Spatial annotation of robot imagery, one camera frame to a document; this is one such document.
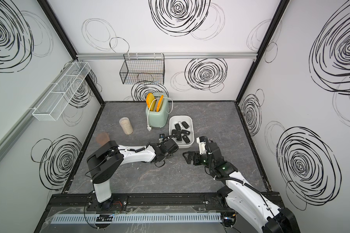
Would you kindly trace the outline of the yellow toast slice left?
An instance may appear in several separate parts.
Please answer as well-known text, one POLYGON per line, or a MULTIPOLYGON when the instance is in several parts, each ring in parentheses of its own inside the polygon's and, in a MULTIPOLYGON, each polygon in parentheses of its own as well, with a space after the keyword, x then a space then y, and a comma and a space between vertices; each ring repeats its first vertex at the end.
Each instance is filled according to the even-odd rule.
POLYGON ((146 103, 149 111, 153 111, 156 103, 156 98, 153 93, 149 93, 146 97, 146 103))

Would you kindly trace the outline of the white mesh wall shelf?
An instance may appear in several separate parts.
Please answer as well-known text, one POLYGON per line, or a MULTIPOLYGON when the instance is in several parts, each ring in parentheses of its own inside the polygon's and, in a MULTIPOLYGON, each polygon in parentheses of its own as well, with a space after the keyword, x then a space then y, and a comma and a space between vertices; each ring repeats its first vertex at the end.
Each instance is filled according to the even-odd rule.
POLYGON ((90 71, 88 62, 70 64, 32 115, 39 121, 57 121, 69 105, 85 107, 91 99, 91 90, 85 81, 90 71))

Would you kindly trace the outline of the black key with buttons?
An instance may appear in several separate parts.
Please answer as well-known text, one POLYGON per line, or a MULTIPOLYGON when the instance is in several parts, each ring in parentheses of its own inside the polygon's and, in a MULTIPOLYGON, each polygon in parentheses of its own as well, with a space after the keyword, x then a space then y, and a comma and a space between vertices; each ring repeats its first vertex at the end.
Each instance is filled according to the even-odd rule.
POLYGON ((183 128, 185 128, 185 129, 188 129, 190 126, 189 126, 189 124, 187 123, 187 122, 185 122, 185 121, 182 121, 181 122, 181 125, 183 126, 183 128))

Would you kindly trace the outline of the green toaster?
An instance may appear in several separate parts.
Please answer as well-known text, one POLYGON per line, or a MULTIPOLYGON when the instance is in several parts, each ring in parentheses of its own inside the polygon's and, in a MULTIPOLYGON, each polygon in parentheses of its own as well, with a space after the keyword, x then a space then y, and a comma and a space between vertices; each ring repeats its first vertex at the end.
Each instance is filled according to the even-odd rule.
POLYGON ((155 92, 153 94, 156 98, 156 103, 153 111, 149 111, 148 107, 146 108, 145 114, 147 118, 147 126, 149 128, 152 128, 152 127, 162 128, 165 126, 168 115, 170 113, 168 95, 163 92, 155 92), (162 104, 161 110, 159 112, 156 112, 157 100, 161 95, 164 96, 163 104, 162 104))

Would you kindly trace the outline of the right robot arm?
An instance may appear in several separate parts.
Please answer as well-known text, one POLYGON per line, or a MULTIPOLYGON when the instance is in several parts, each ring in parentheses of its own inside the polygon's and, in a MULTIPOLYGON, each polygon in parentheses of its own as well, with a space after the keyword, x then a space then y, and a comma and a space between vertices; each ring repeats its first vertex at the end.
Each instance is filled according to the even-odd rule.
POLYGON ((188 164, 204 166, 208 174, 225 186, 222 203, 240 214, 259 233, 299 233, 295 215, 280 208, 254 188, 231 162, 222 156, 217 143, 206 136, 196 139, 199 152, 183 154, 188 164))

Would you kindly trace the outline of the beige textured cup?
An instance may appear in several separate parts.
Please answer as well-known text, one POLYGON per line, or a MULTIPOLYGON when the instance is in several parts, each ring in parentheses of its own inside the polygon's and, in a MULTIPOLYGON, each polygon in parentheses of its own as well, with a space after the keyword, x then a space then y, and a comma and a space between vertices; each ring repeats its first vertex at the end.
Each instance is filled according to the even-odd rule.
POLYGON ((131 125, 131 122, 129 120, 129 118, 127 117, 123 117, 119 120, 119 124, 123 130, 123 132, 126 134, 126 135, 130 135, 133 133, 133 127, 131 125))

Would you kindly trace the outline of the white storage box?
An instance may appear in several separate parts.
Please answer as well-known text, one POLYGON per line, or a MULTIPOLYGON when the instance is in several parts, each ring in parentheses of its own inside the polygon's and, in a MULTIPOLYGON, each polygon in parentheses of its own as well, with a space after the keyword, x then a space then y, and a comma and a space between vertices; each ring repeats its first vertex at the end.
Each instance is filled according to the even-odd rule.
POLYGON ((175 124, 178 123, 179 121, 185 121, 189 124, 189 128, 188 129, 185 129, 183 128, 182 125, 181 126, 181 130, 188 130, 191 132, 191 134, 188 136, 188 138, 190 139, 190 141, 194 141, 195 139, 195 136, 194 136, 194 130, 193 130, 193 120, 190 116, 186 116, 186 115, 177 115, 177 116, 172 116, 170 117, 169 119, 169 133, 171 134, 172 133, 172 130, 173 129, 176 129, 175 128, 175 124))

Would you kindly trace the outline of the orange toast slice right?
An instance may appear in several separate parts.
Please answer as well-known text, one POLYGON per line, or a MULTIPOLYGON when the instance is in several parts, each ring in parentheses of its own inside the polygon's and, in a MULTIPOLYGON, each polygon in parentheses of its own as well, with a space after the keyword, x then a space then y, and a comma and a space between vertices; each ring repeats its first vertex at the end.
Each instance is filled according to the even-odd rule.
POLYGON ((157 105, 156 105, 156 112, 159 112, 161 110, 162 104, 163 104, 163 99, 164 96, 161 95, 159 99, 157 100, 157 105))

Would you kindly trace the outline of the black VW key bottom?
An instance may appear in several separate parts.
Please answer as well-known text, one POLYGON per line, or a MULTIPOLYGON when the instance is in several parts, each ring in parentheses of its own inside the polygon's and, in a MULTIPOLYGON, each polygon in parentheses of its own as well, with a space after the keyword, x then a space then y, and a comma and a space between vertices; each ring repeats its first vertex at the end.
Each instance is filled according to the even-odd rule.
POLYGON ((191 132, 188 130, 181 130, 181 134, 189 136, 191 134, 191 132))

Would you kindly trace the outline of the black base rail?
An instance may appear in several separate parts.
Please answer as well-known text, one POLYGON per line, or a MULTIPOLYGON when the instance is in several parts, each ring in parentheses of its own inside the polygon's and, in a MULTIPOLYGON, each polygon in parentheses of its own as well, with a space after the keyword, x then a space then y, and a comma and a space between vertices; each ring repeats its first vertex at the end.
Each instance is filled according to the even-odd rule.
POLYGON ((121 193, 112 194, 104 204, 98 203, 95 194, 56 194, 52 195, 46 210, 52 207, 85 207, 87 211, 103 213, 152 206, 190 206, 199 211, 232 210, 217 193, 121 193))

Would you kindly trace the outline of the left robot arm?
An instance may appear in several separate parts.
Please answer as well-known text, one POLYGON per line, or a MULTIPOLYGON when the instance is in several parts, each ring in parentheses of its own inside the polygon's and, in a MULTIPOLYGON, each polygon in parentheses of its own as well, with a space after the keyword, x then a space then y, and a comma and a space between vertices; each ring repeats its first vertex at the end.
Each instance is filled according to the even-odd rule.
POLYGON ((166 136, 159 143, 145 146, 123 146, 114 140, 107 142, 87 158, 88 172, 98 203, 111 199, 110 178, 119 166, 128 163, 157 163, 179 149, 173 136, 166 136))

